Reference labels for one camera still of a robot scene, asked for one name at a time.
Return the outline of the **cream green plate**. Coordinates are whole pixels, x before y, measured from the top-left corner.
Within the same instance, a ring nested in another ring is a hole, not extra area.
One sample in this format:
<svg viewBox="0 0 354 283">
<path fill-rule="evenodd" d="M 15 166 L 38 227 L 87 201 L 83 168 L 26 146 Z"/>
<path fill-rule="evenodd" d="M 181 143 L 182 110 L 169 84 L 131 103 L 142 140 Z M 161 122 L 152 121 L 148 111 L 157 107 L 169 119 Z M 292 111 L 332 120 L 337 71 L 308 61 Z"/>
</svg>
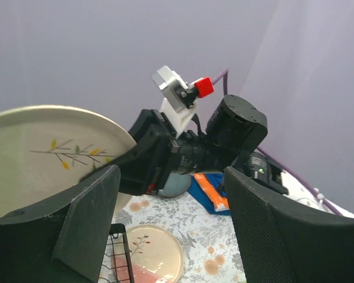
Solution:
<svg viewBox="0 0 354 283">
<path fill-rule="evenodd" d="M 0 217 L 60 193 L 135 146 L 107 117 L 40 105 L 0 113 Z"/>
</svg>

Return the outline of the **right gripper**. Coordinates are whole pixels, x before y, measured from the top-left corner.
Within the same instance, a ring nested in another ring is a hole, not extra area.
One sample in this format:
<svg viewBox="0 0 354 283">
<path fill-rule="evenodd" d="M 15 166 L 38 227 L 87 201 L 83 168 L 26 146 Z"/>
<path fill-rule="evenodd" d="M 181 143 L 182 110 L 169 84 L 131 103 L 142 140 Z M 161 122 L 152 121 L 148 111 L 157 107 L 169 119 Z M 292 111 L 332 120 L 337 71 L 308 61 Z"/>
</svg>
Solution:
<svg viewBox="0 0 354 283">
<path fill-rule="evenodd" d="M 119 191 L 128 195 L 157 195 L 171 174 L 218 173 L 221 171 L 221 148 L 203 133 L 197 114 L 192 116 L 197 133 L 176 130 L 165 123 L 159 110 L 143 109 L 129 134 L 136 145 L 106 165 L 80 178 L 88 179 L 103 169 L 116 165 L 120 169 Z"/>
</svg>

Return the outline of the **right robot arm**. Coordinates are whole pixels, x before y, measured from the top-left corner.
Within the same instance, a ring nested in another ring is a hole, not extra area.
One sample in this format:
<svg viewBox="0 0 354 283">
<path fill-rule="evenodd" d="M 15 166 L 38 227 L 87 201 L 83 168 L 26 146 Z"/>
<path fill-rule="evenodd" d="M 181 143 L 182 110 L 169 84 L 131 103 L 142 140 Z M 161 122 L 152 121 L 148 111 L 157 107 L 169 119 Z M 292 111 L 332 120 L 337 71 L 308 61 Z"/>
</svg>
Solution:
<svg viewBox="0 0 354 283">
<path fill-rule="evenodd" d="M 266 116 L 243 98 L 225 95 L 205 131 L 184 131 L 182 117 L 167 99 L 160 111 L 142 110 L 129 134 L 136 145 L 110 161 L 121 171 L 120 191 L 152 195 L 171 174 L 222 173 L 228 166 L 282 195 L 286 171 L 257 150 L 267 135 Z"/>
</svg>

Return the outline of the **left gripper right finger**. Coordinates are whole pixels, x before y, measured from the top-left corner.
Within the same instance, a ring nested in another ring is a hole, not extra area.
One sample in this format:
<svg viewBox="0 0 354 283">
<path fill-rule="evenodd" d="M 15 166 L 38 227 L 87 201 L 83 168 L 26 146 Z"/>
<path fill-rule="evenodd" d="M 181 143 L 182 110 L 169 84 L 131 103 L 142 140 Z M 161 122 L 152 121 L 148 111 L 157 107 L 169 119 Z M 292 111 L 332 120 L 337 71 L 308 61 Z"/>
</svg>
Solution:
<svg viewBox="0 0 354 283">
<path fill-rule="evenodd" d="M 310 208 L 224 172 L 248 282 L 354 282 L 354 218 Z"/>
</svg>

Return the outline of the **black wire dish rack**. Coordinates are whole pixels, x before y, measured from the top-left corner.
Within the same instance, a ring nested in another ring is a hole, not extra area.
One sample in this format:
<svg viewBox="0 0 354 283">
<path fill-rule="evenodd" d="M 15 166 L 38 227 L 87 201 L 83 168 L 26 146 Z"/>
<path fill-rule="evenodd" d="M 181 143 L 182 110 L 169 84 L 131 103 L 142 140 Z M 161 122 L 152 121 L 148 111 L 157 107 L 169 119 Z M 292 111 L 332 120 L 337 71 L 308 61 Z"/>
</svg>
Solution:
<svg viewBox="0 0 354 283">
<path fill-rule="evenodd" d="M 134 283 L 126 228 L 111 224 L 98 282 Z"/>
</svg>

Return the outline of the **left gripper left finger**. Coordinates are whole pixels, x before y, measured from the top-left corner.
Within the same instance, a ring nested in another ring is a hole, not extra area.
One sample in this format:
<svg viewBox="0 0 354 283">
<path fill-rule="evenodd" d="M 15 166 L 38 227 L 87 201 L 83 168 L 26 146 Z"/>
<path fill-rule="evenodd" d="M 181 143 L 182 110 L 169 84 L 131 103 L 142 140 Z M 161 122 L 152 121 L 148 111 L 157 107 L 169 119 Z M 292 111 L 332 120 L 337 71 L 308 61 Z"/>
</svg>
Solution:
<svg viewBox="0 0 354 283">
<path fill-rule="evenodd" d="M 0 282 L 97 282 L 120 169 L 0 217 Z"/>
</svg>

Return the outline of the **small teal plate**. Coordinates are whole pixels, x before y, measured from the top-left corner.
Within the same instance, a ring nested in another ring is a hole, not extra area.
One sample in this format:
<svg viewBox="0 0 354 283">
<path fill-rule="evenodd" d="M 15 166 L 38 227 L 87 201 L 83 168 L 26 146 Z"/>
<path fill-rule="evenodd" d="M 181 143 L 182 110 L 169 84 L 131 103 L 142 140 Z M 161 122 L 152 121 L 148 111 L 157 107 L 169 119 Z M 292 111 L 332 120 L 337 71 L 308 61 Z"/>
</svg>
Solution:
<svg viewBox="0 0 354 283">
<path fill-rule="evenodd" d="M 164 187 L 158 191 L 161 198 L 176 198 L 184 194 L 191 186 L 191 175 L 170 174 Z"/>
</svg>

